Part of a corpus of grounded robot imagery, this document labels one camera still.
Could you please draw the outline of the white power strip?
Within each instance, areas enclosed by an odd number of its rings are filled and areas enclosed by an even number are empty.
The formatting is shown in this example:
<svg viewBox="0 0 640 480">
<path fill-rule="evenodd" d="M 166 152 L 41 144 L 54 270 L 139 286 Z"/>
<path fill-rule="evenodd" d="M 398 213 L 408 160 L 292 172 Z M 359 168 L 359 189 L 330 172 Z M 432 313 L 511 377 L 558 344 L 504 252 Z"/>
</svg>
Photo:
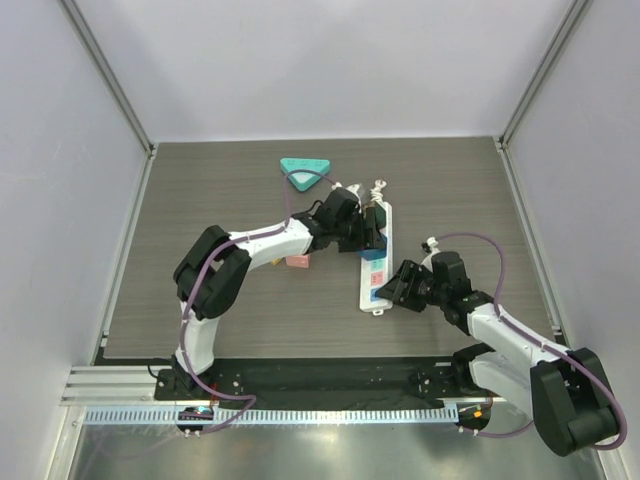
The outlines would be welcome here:
<svg viewBox="0 0 640 480">
<path fill-rule="evenodd" d="M 376 261 L 365 261 L 361 258 L 360 264 L 360 291 L 359 308 L 362 312 L 381 316 L 393 304 L 387 300 L 377 299 L 376 290 L 393 276 L 393 214 L 389 202 L 382 201 L 387 213 L 387 225 L 382 230 L 387 240 L 387 257 Z"/>
</svg>

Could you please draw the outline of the blue cube plug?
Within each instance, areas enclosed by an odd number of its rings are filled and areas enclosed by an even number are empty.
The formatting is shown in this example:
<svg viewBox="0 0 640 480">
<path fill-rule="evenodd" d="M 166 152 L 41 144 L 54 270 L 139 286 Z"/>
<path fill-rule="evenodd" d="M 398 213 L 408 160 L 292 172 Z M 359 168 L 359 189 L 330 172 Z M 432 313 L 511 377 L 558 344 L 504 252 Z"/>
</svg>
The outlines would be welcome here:
<svg viewBox="0 0 640 480">
<path fill-rule="evenodd" d="M 360 251 L 360 256 L 365 261 L 376 261 L 387 257 L 387 249 L 367 249 Z"/>
</svg>

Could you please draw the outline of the teal triangular socket adapter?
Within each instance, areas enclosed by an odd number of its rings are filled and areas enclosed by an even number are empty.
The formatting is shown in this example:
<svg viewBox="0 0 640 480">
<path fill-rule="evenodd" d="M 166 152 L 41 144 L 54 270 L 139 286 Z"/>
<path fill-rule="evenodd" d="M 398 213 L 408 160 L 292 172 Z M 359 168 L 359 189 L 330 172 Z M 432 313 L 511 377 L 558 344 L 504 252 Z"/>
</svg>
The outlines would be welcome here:
<svg viewBox="0 0 640 480">
<path fill-rule="evenodd" d="M 331 162 L 327 159 L 313 158 L 281 158 L 281 171 L 299 192 L 306 192 L 324 179 L 331 170 Z"/>
</svg>

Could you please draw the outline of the pink cube plug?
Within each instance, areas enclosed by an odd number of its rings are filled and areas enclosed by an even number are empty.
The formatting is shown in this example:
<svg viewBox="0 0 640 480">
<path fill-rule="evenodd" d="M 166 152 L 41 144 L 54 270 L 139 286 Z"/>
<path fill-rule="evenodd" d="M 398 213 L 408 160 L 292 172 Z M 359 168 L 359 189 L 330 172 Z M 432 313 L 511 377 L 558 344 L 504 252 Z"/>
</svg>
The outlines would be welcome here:
<svg viewBox="0 0 640 480">
<path fill-rule="evenodd" d="M 311 258 L 309 255 L 293 255 L 285 258 L 285 263 L 289 267 L 308 269 Z"/>
</svg>

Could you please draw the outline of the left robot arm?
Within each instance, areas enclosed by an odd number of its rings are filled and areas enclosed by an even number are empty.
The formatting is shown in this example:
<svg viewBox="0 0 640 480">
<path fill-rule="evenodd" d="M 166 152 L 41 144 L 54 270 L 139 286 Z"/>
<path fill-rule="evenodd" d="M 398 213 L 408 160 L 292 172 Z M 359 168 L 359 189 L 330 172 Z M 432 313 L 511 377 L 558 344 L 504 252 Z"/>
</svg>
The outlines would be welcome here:
<svg viewBox="0 0 640 480">
<path fill-rule="evenodd" d="M 193 400 L 210 392 L 221 317 L 236 301 L 246 275 L 278 259 L 309 256 L 331 244 L 341 253 L 356 253 L 361 310 L 379 316 L 390 309 L 390 301 L 376 295 L 393 266 L 392 207 L 384 198 L 385 186 L 377 180 L 367 201 L 361 201 L 357 186 L 337 186 L 311 208 L 261 229 L 207 228 L 173 274 L 182 309 L 179 345 L 172 357 L 179 390 Z"/>
</svg>

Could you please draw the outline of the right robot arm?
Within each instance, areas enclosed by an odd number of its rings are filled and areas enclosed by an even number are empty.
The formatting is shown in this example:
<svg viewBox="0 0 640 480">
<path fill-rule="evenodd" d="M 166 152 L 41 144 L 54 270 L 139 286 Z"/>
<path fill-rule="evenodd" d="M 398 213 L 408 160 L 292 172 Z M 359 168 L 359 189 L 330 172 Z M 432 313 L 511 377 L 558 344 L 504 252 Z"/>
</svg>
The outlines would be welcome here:
<svg viewBox="0 0 640 480">
<path fill-rule="evenodd" d="M 421 312 L 440 309 L 475 345 L 454 355 L 451 383 L 460 394 L 480 389 L 521 410 L 545 445 L 564 457 L 583 448 L 617 448 L 627 423 L 598 356 L 552 342 L 473 288 L 456 252 L 433 251 L 422 263 L 402 262 L 376 291 L 380 299 Z"/>
</svg>

